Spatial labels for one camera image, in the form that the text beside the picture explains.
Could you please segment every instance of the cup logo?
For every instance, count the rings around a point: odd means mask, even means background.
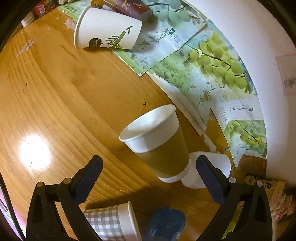
[[[89,47],[100,47],[102,45],[102,40],[98,38],[93,38],[89,41]]]

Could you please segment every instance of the red can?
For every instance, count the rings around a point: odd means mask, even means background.
[[[43,15],[50,12],[55,8],[55,0],[42,0],[34,8],[36,18],[42,17]]]

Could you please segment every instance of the small white bottle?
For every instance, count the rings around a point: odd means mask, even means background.
[[[29,12],[28,15],[22,20],[22,25],[24,27],[28,26],[31,22],[33,22],[35,19],[35,16],[32,12]]]

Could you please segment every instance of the screw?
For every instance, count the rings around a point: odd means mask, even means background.
[[[64,180],[63,180],[63,183],[64,184],[69,184],[71,182],[71,178],[65,178]]]
[[[39,183],[36,184],[36,187],[38,187],[38,188],[40,188],[42,186],[43,186],[43,182],[39,182]]]
[[[257,183],[257,185],[258,185],[259,187],[262,187],[262,186],[263,186],[263,183],[262,183],[261,181],[257,181],[256,183]]]
[[[237,180],[234,177],[230,177],[230,178],[228,178],[228,181],[230,183],[236,183]]]

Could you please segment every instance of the wooden table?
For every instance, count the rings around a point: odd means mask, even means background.
[[[20,30],[0,54],[0,171],[13,205],[27,217],[37,182],[60,183],[100,155],[103,172],[82,210],[130,200],[143,235],[155,210],[175,208],[186,215],[179,240],[196,240],[219,205],[206,189],[163,183],[118,139],[131,121],[171,100],[111,50],[75,49],[66,20],[55,9]],[[32,45],[20,53],[28,42]],[[179,110],[177,115],[189,152],[209,151]],[[25,165],[21,156],[21,146],[29,146],[31,136],[49,150],[33,146],[40,162],[49,155],[43,169]],[[59,212],[74,237],[60,206]]]

